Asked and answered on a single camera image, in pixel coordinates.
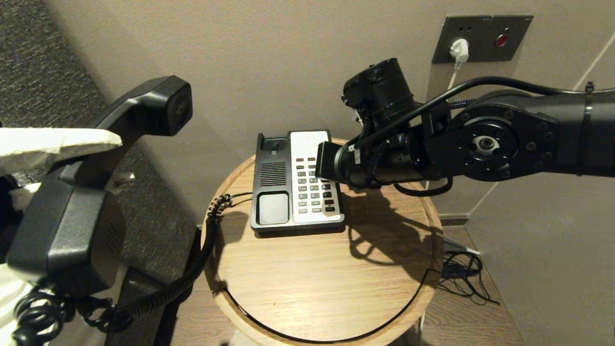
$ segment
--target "metal plate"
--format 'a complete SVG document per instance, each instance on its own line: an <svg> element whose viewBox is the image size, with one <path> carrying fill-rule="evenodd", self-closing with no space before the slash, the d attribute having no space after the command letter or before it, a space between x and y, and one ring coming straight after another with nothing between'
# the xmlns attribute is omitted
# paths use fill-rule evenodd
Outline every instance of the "metal plate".
<svg viewBox="0 0 615 346"><path fill-rule="evenodd" d="M512 60L533 18L532 15L447 17L432 63L454 63L450 47L461 38L469 43L468 62ZM502 34L507 36L506 44L496 47L495 42Z"/></svg>
<svg viewBox="0 0 615 346"><path fill-rule="evenodd" d="M512 60L519 44L528 31L532 15L495 15L485 33L475 55L470 55L468 61L473 62L506 62ZM506 44L496 47L495 42L500 35L506 35Z"/></svg>

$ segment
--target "cable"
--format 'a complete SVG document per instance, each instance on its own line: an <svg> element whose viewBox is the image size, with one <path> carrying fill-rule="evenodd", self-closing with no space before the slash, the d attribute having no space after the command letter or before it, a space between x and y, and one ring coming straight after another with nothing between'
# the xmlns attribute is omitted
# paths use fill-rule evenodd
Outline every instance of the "cable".
<svg viewBox="0 0 615 346"><path fill-rule="evenodd" d="M72 321L74 315L74 300L35 286L15 305L13 316L17 329L12 334L13 340L19 346L44 345L56 338L64 322Z"/></svg>
<svg viewBox="0 0 615 346"><path fill-rule="evenodd" d="M448 190L453 187L453 177L446 177L446 184L433 190L412 190L409 188L405 188L399 184L393 184L393 186L395 187L395 189L397 189L397 191L403 193L404 195L413 197L431 197L441 195L444 192L448 192Z"/></svg>
<svg viewBox="0 0 615 346"><path fill-rule="evenodd" d="M455 85L457 72L459 72L459 70L461 69L461 65L463 65L463 63L466 62L467 59L470 57L468 50L469 43L463 38L458 39L451 45L450 54L455 59L455 66L451 81L450 83L448 83L447 89L451 89Z"/></svg>
<svg viewBox="0 0 615 346"><path fill-rule="evenodd" d="M371 162L367 169L367 174L368 174L367 178L360 185L355 185L355 183L353 183L350 179L350 175L352 173L352 166L354 165L354 162L349 161L346 167L346 176L344 177L346 179L346 185L348 185L348 187L354 191L369 187L371 183L374 181L374 176L376 175L376 170L378 169L378 163L380 162L382 155L385 154L388 150L389 150L388 141L384 141L380 143L380 145L378 145L378 148L376 149L376 153L372 155L371 157Z"/></svg>
<svg viewBox="0 0 615 346"><path fill-rule="evenodd" d="M15 306L14 316L17 319L18 328L13 333L13 339L19 346L43 345L58 336L64 322L74 318L75 310L81 314L89 326L96 327L101 332L121 332L141 317L175 300L191 287L203 272L215 244L216 227L220 223L222 211L232 206L233 198L249 194L251 192L225 194L214 199L205 221L205 244L201 252L188 271L165 288L141 297L131 304L118 307L110 298L72 299L53 291L42 292L41 288L35 287ZM99 309L103 309L102 314L93 319L94 312Z"/></svg>
<svg viewBox="0 0 615 346"><path fill-rule="evenodd" d="M445 259L444 263L442 264L442 272L441 272L442 279L440 280L438 284L438 288L446 292L455 294L457 296L461 296L461 297L477 296L484 301L483 304L480 304L479 302L475 302L476 304L479 304L479 305L484 305L487 302L500 305L499 302L491 299L491 295L489 294L489 292L487 291L485 287L485 284L483 283L483 276L482 276L483 261L480 259L479 256L471 252L458 252L458 251L449 251L447 252L447 254L449 254L450 256L447 259ZM457 260L457 257L462 257L462 256L466 256L469 259L468 264L465 264L461 262L460 260ZM478 275L478 286L480 288L480 292L474 287L474 285L468 279L471 276L477 276L477 275ZM469 289L469 292L466 291L465 288L462 287L459 283L457 283L456 280L458 279L461 279L466 284L467 288ZM457 289L457 292L445 286L444 283L446 282L452 282L455 288Z"/></svg>
<svg viewBox="0 0 615 346"><path fill-rule="evenodd" d="M464 100L452 101L452 102L448 102L448 107L452 110L457 110L459 108L468 107L470 103L474 101L476 101L476 99L464 99Z"/></svg>
<svg viewBox="0 0 615 346"><path fill-rule="evenodd" d="M541 95L585 94L584 91L556 89L552 87L531 84L528 82L519 81L517 79L512 79L512 78L507 78L507 77L489 76L489 77L474 78L474 79L470 79L469 81L465 81L457 85L456 87L449 89L446 92L436 96L434 99L428 101L427 103L424 103L423 105L414 109L410 113L403 115L394 121L391 121L389 124L385 125L384 127L376 131L375 133L369 135L368 137L362 140L359 140L357 143L353 145L344 145L344 149L346 151L354 151L356 149L364 147L365 145L372 144L375 141L381 140L385 138L386 136L388 136L391 130L396 129L397 126L411 121L412 119L416 118L422 113L425 113L427 110L433 108L440 102L444 102L448 98L455 96L459 94L460 92L466 91L475 86L482 86L482 85L497 85L497 86L513 87L516 89L533 92L535 94L541 94ZM615 89L603 89L603 90L594 91L593 93L595 94L595 93L602 93L602 92L615 92Z"/></svg>
<svg viewBox="0 0 615 346"><path fill-rule="evenodd" d="M251 192L238 193L236 195L225 194L215 198L209 207L207 220L205 221L205 244L191 268L181 278L173 281L160 291L139 298L135 302L119 308L116 313L113 313L106 325L97 326L97 328L103 332L123 331L134 321L170 303L192 286L200 276L209 255L212 253L216 238L216 226L220 223L222 211L231 206L233 198L249 194Z"/></svg>
<svg viewBox="0 0 615 346"><path fill-rule="evenodd" d="M455 85L455 79L457 78L457 72L461 69L461 64L459 64L459 68L457 68L457 64L455 64L455 68L453 70L453 75L451 76L451 81L448 83L448 89L451 89Z"/></svg>

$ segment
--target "desk telephone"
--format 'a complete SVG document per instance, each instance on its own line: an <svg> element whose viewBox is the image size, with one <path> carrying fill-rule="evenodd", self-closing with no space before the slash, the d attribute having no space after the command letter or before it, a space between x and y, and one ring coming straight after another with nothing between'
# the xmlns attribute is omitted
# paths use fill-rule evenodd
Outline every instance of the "desk telephone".
<svg viewBox="0 0 615 346"><path fill-rule="evenodd" d="M329 131L258 134L250 225L260 233L342 226L339 184L316 177L318 146Z"/></svg>

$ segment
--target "round wooden side table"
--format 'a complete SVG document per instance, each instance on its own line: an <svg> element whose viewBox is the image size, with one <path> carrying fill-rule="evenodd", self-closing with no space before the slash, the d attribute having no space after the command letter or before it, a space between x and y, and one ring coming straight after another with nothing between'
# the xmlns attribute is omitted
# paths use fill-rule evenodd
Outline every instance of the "round wooden side table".
<svg viewBox="0 0 615 346"><path fill-rule="evenodd" d="M254 162L235 169L216 196L252 191ZM224 211L205 275L218 306L255 342L387 345L429 305L443 257L431 200L392 186L341 191L341 233L257 238L249 195Z"/></svg>

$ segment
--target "beige wall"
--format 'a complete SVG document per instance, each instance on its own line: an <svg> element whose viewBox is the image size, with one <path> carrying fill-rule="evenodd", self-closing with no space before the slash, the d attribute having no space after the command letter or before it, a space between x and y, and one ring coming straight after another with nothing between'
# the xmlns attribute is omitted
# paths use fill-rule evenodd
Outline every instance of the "beige wall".
<svg viewBox="0 0 615 346"><path fill-rule="evenodd" d="M513 61L467 64L458 81L495 74L571 88L615 30L612 0L47 3L110 100L160 75L192 84L189 126L145 142L195 223L258 132L356 134L339 94L368 64L397 57L417 100L441 92L452 66L431 57L447 15L535 16ZM611 48L590 75L599 87L615 86L614 62ZM613 186L535 175L501 183L473 214L471 236L528 344L613 344ZM441 214L467 214L491 187L456 179L434 201Z"/></svg>
<svg viewBox="0 0 615 346"><path fill-rule="evenodd" d="M615 87L614 67L611 44L580 88ZM614 196L611 178L537 174L500 183L472 213L468 232L528 345L614 343Z"/></svg>
<svg viewBox="0 0 615 346"><path fill-rule="evenodd" d="M417 100L444 90L452 66L432 66L431 58L447 15L536 16L512 62L468 64L458 81L497 74L571 87L607 38L604 12L580 1L47 3L110 100L160 75L192 84L189 126L144 142L195 223L220 182L253 154L257 133L356 135L339 95L368 64L399 58ZM462 177L435 203L441 214L468 213L489 188Z"/></svg>

